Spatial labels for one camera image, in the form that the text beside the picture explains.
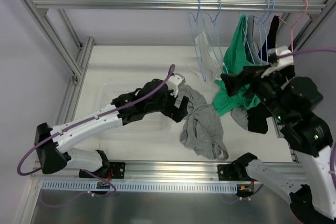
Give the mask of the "white tank top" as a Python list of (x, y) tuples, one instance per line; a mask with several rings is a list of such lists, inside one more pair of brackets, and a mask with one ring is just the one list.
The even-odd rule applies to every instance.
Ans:
[(192, 60), (191, 63), (188, 63), (187, 67), (192, 73), (196, 74), (200, 78), (201, 84), (204, 87), (213, 91), (217, 91), (218, 85), (216, 84), (216, 81), (221, 81), (220, 75), (222, 73), (222, 63), (220, 63), (220, 61), (217, 59), (213, 47), (209, 44), (205, 31), (200, 33), (199, 42), (202, 49), (203, 65), (207, 80), (204, 82), (202, 79), (197, 57), (195, 60)]

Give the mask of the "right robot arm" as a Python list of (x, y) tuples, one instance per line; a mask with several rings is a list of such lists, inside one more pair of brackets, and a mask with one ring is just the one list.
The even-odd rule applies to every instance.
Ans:
[(224, 73), (221, 78), (229, 95), (248, 86), (247, 93), (256, 95), (278, 119), (307, 183), (292, 182), (251, 153), (233, 161), (224, 174), (261, 182), (284, 199), (303, 223), (335, 223), (335, 149), (328, 124), (313, 112), (323, 98), (315, 83), (294, 77), (278, 84), (266, 66), (244, 67), (239, 74)]

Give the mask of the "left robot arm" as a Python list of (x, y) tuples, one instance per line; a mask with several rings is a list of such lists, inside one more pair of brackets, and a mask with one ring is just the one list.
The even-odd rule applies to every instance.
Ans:
[(117, 129), (142, 120), (147, 114), (160, 112), (174, 122), (187, 115), (188, 97), (179, 93), (185, 79), (177, 74), (167, 82), (153, 79), (143, 88), (121, 94), (100, 110), (82, 119), (50, 127), (42, 123), (36, 128), (35, 144), (43, 174), (64, 168), (79, 169), (81, 178), (106, 178), (111, 164), (102, 150), (84, 151), (78, 143), (101, 132)]

